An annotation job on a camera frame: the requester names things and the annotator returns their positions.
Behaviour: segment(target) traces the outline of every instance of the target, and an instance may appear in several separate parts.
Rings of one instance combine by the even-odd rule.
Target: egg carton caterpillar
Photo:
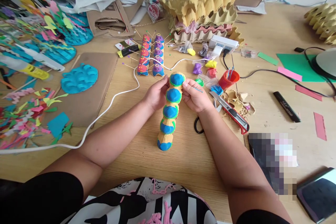
[[[168,150],[173,143],[179,103],[182,99],[182,83],[185,79],[184,74],[180,72],[172,73],[169,78],[170,87],[166,93],[167,103],[163,107],[163,119],[160,122],[160,133],[157,137],[157,146],[162,151]]]

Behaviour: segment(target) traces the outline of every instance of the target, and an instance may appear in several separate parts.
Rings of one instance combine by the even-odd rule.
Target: black cable
[[[308,47],[308,48],[306,48],[306,49],[304,50],[304,55],[305,55],[305,57],[306,57],[306,59],[307,59],[309,65],[310,65],[310,67],[315,71],[315,69],[314,69],[314,67],[313,67],[313,65],[312,65],[312,63],[311,63],[311,61],[309,60],[309,58],[308,58],[308,56],[307,56],[307,52],[306,52],[308,49],[311,49],[311,48],[316,48],[316,49],[320,49],[320,50],[323,50],[323,51],[325,51],[325,49],[320,48],[320,47]],[[225,58],[225,56],[223,56],[223,62],[224,62],[224,65],[225,65],[226,69],[228,69],[228,67],[227,67],[227,65],[226,65],[226,63],[225,63],[225,59],[224,59],[224,58]],[[317,91],[315,91],[315,90],[309,89],[309,88],[303,86],[302,84],[300,84],[299,82],[295,81],[295,80],[292,79],[291,77],[288,77],[287,75],[284,75],[283,73],[280,73],[280,72],[275,71],[275,70],[270,70],[270,69],[258,69],[258,70],[255,70],[254,72],[252,72],[251,74],[249,74],[249,75],[247,75],[247,76],[244,76],[244,77],[240,77],[240,78],[241,78],[241,79],[247,79],[247,78],[251,77],[254,73],[259,72],[259,71],[268,71],[268,72],[274,72],[274,73],[280,74],[280,75],[282,75],[283,77],[286,77],[286,78],[289,79],[290,81],[294,82],[296,85],[298,85],[298,86],[300,86],[300,87],[302,87],[302,88],[308,89],[309,91],[311,91],[311,92],[313,92],[313,93],[316,93],[316,94],[319,94],[319,95],[321,95],[321,96],[328,97],[328,98],[336,97],[336,88],[335,88],[335,86],[333,85],[333,83],[331,82],[331,80],[330,80],[329,78],[325,77],[325,76],[322,76],[322,77],[324,77],[324,78],[327,80],[328,84],[331,86],[331,88],[332,88],[332,90],[333,90],[333,92],[334,92],[334,95],[332,95],[332,96],[324,95],[324,94],[319,93],[319,92],[317,92]]]

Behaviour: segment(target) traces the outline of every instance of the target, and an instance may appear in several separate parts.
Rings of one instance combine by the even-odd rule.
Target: black marker
[[[293,122],[300,123],[301,119],[298,117],[298,115],[294,112],[294,110],[290,107],[290,105],[285,101],[285,99],[282,97],[282,95],[276,91],[273,93],[275,98],[278,100],[280,105],[285,109],[289,117],[293,120]]]

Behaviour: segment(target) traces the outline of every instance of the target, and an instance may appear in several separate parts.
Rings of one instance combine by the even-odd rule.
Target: paper fish
[[[73,29],[74,27],[72,26],[72,23],[70,21],[70,19],[68,19],[67,17],[66,18],[63,18],[63,21],[64,21],[64,25],[65,27],[67,27],[68,29]]]
[[[52,18],[46,15],[44,16],[44,21],[47,24],[44,28],[51,30],[56,35],[55,29],[57,29],[57,27]]]
[[[58,6],[57,6],[57,3],[54,1],[54,0],[51,0],[50,3],[50,10],[54,13],[57,13],[59,10],[58,10]]]

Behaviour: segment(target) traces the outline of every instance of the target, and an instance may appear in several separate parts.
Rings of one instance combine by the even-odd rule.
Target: blue egg carton craft
[[[64,92],[76,94],[92,87],[98,80],[98,70],[82,63],[79,67],[63,74],[61,87]]]

